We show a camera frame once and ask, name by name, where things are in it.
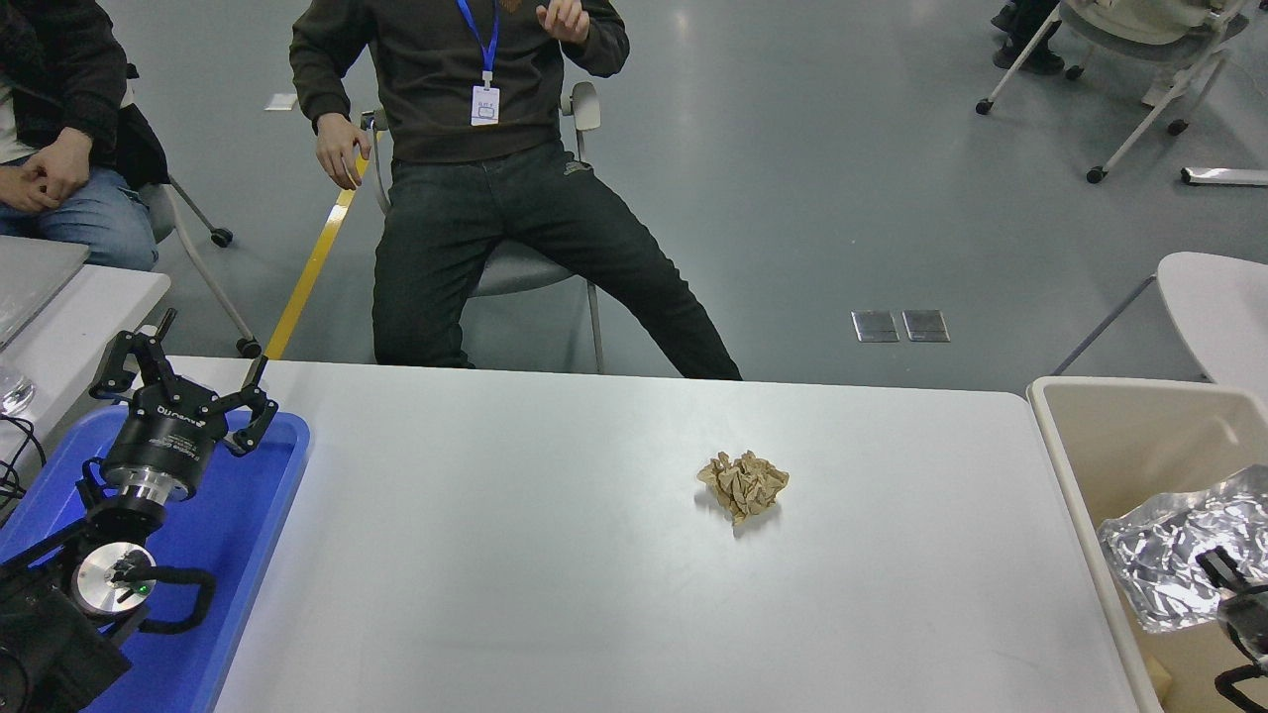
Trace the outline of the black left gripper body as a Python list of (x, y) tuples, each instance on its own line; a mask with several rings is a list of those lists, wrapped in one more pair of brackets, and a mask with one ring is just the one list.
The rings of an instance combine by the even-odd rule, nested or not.
[(202, 384), (178, 384), (175, 396), (161, 384), (145, 384), (131, 396), (131, 412), (101, 463), (101, 478), (115, 488), (127, 474), (167, 474), (180, 488), (197, 488), (216, 442), (227, 433), (224, 415), (203, 411), (218, 395)]

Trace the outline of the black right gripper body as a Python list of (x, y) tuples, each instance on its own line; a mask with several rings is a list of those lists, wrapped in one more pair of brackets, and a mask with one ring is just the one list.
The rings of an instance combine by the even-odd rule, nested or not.
[(1226, 632), (1240, 651), (1267, 650), (1267, 585), (1252, 585), (1226, 599)]

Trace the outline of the person's right hand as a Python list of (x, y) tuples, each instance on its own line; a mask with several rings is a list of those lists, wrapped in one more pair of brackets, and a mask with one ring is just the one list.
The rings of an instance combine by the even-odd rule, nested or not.
[(1, 203), (27, 214), (37, 214), (60, 207), (60, 200), (49, 195), (47, 178), (10, 165), (1, 166)]
[(316, 121), (314, 154), (325, 174), (344, 190), (361, 186), (358, 159), (369, 159), (366, 132), (346, 115), (325, 113)]

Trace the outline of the person's left hand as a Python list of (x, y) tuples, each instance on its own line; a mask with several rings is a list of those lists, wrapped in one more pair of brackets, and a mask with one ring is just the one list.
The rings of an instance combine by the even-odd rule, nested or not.
[(587, 44), (590, 11), (582, 1), (552, 0), (535, 8), (538, 24), (560, 44)]
[(94, 140), (85, 132), (66, 127), (57, 140), (32, 154), (22, 170), (36, 189), (36, 198), (47, 208), (57, 208), (72, 197), (90, 178)]

